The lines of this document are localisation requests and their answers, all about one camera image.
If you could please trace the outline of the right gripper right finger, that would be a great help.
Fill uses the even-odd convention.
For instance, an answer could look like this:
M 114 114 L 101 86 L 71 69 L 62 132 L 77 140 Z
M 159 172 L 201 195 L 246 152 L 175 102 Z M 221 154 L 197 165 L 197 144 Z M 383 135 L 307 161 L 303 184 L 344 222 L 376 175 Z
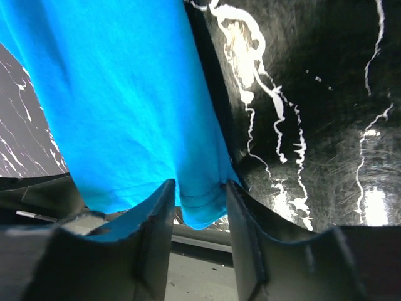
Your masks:
M 240 300 L 399 300 L 400 228 L 336 226 L 315 233 L 226 184 Z

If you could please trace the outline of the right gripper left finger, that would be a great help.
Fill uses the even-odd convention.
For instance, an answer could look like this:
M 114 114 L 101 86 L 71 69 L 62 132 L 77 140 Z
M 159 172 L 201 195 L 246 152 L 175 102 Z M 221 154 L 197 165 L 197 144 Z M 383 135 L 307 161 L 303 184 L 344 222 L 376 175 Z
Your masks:
M 175 181 L 87 235 L 65 224 L 1 227 L 2 300 L 163 300 Z

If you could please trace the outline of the blue t shirt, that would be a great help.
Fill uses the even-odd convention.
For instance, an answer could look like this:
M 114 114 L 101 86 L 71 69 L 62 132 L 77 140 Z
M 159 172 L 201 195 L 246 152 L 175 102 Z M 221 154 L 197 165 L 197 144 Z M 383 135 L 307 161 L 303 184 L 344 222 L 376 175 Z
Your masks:
M 91 210 L 129 210 L 173 179 L 186 225 L 227 213 L 237 176 L 182 1 L 2 1 L 1 43 Z

